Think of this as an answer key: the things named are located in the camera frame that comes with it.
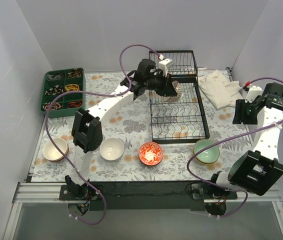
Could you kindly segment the brown patterned bowl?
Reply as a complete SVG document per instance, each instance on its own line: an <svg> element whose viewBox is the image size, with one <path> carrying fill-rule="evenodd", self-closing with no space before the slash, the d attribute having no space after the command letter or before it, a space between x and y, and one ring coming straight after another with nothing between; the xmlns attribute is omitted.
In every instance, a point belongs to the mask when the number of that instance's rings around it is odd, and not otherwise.
<svg viewBox="0 0 283 240"><path fill-rule="evenodd" d="M162 100L165 103L176 103L181 99L183 95L181 84L177 80L172 82L172 86L176 92L176 96L163 96Z"/></svg>

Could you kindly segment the black wire dish rack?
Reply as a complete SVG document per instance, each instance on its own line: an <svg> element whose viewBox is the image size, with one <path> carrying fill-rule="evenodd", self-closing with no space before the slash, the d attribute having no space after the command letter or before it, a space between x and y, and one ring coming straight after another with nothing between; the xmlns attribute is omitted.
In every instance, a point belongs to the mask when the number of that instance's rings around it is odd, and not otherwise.
<svg viewBox="0 0 283 240"><path fill-rule="evenodd" d="M149 92L152 140L158 144L183 144L209 139L194 51L159 50L158 53L172 60L168 73L178 82L179 98L169 100Z"/></svg>

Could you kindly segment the red floral bowl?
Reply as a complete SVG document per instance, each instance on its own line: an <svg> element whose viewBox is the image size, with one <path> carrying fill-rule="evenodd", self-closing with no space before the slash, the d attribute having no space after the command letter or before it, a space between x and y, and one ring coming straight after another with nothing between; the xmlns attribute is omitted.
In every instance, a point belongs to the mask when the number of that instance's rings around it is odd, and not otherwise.
<svg viewBox="0 0 283 240"><path fill-rule="evenodd" d="M156 166L162 161L164 151L156 142L145 142L139 149L138 157L144 165Z"/></svg>

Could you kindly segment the plain white bowl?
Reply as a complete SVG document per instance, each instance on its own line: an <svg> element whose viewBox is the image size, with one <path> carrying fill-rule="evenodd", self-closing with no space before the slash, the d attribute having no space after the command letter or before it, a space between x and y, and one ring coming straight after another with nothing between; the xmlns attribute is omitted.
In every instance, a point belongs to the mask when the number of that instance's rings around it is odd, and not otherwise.
<svg viewBox="0 0 283 240"><path fill-rule="evenodd" d="M124 144L120 139L108 138L101 143L99 153L105 160L115 161L123 155L124 149Z"/></svg>

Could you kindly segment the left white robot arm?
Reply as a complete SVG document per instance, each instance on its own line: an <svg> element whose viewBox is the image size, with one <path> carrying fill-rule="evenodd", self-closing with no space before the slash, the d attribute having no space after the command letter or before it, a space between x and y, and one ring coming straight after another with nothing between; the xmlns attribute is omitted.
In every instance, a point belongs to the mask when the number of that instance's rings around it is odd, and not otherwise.
<svg viewBox="0 0 283 240"><path fill-rule="evenodd" d="M74 144L73 173L65 177L71 195L83 200L88 194L86 181L89 179L89 167L93 152L103 141L102 123L107 121L123 106L132 103L146 90L155 91L164 97L175 97L169 67L170 58L161 58L158 63L143 59L136 70L127 74L111 96L87 110L80 108L75 113L71 135Z"/></svg>

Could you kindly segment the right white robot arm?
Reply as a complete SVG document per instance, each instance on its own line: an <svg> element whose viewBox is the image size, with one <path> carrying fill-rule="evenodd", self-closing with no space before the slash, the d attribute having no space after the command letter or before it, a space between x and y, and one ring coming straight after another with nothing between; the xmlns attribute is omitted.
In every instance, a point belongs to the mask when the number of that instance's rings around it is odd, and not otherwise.
<svg viewBox="0 0 283 240"><path fill-rule="evenodd" d="M278 141L283 120L283 85L268 83L264 89L250 86L247 97L235 103L233 124L256 125L252 149L248 150L231 167L211 177L208 194L219 199L228 189L246 190L264 195L283 175L279 163Z"/></svg>

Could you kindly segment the white folded cloth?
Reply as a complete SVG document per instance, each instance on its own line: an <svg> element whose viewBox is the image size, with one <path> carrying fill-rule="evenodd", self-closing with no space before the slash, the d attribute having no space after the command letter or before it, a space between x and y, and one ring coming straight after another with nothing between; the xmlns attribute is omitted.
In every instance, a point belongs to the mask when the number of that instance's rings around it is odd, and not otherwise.
<svg viewBox="0 0 283 240"><path fill-rule="evenodd" d="M235 107L236 100L243 99L239 82L230 81L219 70L200 77L198 85L217 110L224 107Z"/></svg>

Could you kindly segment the mint green bowl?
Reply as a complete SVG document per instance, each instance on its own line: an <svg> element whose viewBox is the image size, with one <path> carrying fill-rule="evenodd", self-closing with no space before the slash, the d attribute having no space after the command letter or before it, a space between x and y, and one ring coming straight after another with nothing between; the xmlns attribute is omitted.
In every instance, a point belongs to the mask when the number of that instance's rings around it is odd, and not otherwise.
<svg viewBox="0 0 283 240"><path fill-rule="evenodd" d="M212 145L214 142L210 139L201 139L197 141L193 147L193 154L201 151L202 149ZM211 148L206 149L202 153L198 154L196 157L199 158L201 161L209 161L219 159L220 150L218 146L214 146Z"/></svg>

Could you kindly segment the yellow bowl under green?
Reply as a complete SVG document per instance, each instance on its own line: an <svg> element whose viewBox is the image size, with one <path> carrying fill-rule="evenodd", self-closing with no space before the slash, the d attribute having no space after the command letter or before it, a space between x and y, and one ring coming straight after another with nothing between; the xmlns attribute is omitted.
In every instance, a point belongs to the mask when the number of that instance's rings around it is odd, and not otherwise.
<svg viewBox="0 0 283 240"><path fill-rule="evenodd" d="M209 161L202 161L200 160L199 158L195 157L195 159L200 163L200 164L203 164L203 165L212 165L214 163L216 163L218 161L218 158L217 159L213 159L213 160L209 160Z"/></svg>

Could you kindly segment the floral table mat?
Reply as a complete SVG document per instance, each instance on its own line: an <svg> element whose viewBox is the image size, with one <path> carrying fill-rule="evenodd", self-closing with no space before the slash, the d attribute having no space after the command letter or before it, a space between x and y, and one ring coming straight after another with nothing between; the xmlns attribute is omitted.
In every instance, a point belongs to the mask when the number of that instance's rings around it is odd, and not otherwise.
<svg viewBox="0 0 283 240"><path fill-rule="evenodd" d="M203 104L210 139L220 142L216 163L204 165L193 155L193 138L204 136L199 103ZM123 155L115 161L92 155L89 177L92 181L171 181L191 180L194 175L209 179L213 173L228 171L252 146L245 125L234 125L233 107L216 109L203 93L196 94L192 83L182 84L179 103L162 104L153 93L145 92L102 124L104 139L118 138ZM160 164L148 167L139 159L142 144L153 139L169 140L162 144Z"/></svg>

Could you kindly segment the green compartment tray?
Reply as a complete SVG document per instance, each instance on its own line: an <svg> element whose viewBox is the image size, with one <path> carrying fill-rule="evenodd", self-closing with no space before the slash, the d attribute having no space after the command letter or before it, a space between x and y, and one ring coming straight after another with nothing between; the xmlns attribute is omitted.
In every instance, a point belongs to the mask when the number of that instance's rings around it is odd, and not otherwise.
<svg viewBox="0 0 283 240"><path fill-rule="evenodd" d="M59 99L49 111L50 118L74 116L80 108L84 109L86 90L84 69L81 67L48 71L43 78L40 111L44 114L51 102Z"/></svg>

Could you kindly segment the cream white bowl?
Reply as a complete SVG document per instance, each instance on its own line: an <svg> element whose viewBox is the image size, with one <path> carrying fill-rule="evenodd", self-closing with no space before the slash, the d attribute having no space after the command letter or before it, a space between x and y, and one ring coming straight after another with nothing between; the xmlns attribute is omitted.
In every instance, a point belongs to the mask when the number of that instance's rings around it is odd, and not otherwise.
<svg viewBox="0 0 283 240"><path fill-rule="evenodd" d="M60 148L60 150L67 155L69 152L69 146L63 138L54 138L53 141ZM53 143L49 140L43 148L43 156L50 162L60 162L64 159L64 156L57 150Z"/></svg>

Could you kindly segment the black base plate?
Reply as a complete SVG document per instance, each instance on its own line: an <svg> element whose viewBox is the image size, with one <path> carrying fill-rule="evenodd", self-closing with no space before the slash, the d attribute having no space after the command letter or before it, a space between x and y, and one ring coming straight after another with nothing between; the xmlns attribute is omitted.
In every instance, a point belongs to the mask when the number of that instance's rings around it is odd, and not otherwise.
<svg viewBox="0 0 283 240"><path fill-rule="evenodd" d="M108 210L187 209L204 211L204 201L213 199L209 185L199 180L173 181L93 181L106 200ZM91 211L104 208L101 196L86 184L66 180L60 201L88 201Z"/></svg>

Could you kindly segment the aluminium frame rail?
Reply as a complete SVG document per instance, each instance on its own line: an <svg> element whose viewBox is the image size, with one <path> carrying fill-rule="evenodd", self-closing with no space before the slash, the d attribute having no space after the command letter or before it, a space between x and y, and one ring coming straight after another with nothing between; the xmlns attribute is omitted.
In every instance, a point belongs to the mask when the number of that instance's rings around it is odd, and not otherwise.
<svg viewBox="0 0 283 240"><path fill-rule="evenodd" d="M59 202L61 182L19 183L13 201L17 203L57 203ZM270 188L263 196L248 194L246 202L281 202L277 186Z"/></svg>

